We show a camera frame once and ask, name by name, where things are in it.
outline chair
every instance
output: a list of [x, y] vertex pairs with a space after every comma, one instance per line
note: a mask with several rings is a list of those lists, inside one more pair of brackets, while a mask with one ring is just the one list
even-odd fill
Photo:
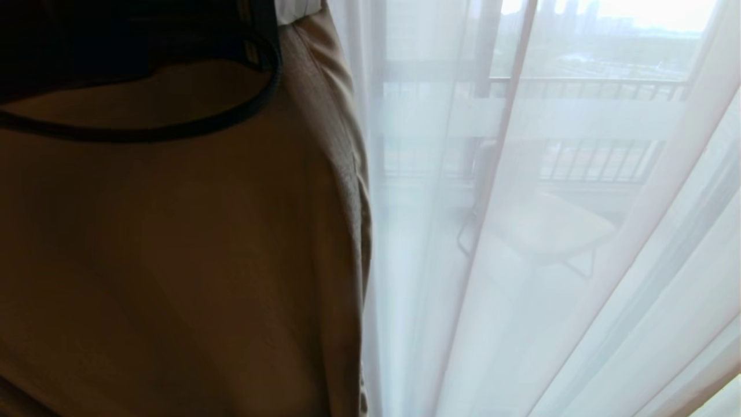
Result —
[[[474, 203], [458, 233], [458, 246], [471, 255], [462, 238], [472, 220], [482, 224], [484, 187], [496, 168], [489, 220], [482, 232], [493, 232], [534, 265], [561, 263], [589, 279], [596, 249], [613, 235], [615, 225], [592, 211], [538, 189], [544, 149], [545, 142], [538, 140], [507, 144], [498, 167], [493, 167], [495, 142], [480, 145], [474, 163]], [[591, 253], [588, 273], [569, 262], [586, 252]]]

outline curtain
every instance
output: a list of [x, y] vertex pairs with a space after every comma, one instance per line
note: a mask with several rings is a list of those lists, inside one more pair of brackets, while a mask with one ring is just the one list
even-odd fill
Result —
[[701, 408], [692, 413], [692, 417], [706, 416], [741, 416], [741, 386], [739, 377], [734, 378], [716, 395], [713, 395]]
[[739, 2], [329, 3], [370, 166], [371, 415], [726, 416]]

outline sky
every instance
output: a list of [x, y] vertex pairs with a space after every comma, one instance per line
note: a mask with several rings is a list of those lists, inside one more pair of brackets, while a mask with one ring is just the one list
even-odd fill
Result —
[[[471, 10], [478, 10], [482, 1], [471, 0]], [[599, 2], [600, 17], [633, 18], [637, 27], [656, 27], [679, 32], [702, 32], [713, 13], [717, 0], [578, 0], [579, 12], [589, 3]], [[567, 0], [557, 0], [556, 12], [560, 13]], [[523, 0], [504, 0], [502, 12], [515, 13]]]

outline beige shirt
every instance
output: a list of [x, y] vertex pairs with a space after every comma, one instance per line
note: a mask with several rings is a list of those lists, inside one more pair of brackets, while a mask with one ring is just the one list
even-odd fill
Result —
[[[107, 145], [0, 130], [0, 415], [363, 414], [371, 228], [350, 75], [326, 6], [280, 37], [282, 87], [226, 131]], [[143, 128], [264, 81], [203, 62], [4, 109]]]
[[291, 24], [322, 9], [321, 0], [275, 0], [278, 25]]

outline dark strap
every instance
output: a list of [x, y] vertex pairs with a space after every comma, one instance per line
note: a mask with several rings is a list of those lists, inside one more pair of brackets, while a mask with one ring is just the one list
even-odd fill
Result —
[[150, 129], [112, 129], [83, 128], [45, 122], [6, 111], [0, 111], [0, 128], [39, 134], [56, 139], [77, 142], [111, 142], [111, 143], [152, 143], [177, 139], [186, 139], [211, 134], [229, 128], [257, 114], [275, 93], [282, 74], [282, 58], [278, 45], [269, 42], [250, 25], [232, 19], [205, 18], [169, 18], [150, 22], [140, 22], [151, 26], [157, 33], [199, 33], [211, 38], [212, 33], [238, 34], [245, 41], [253, 44], [268, 60], [271, 77], [263, 89], [252, 99], [227, 111], [204, 119]]

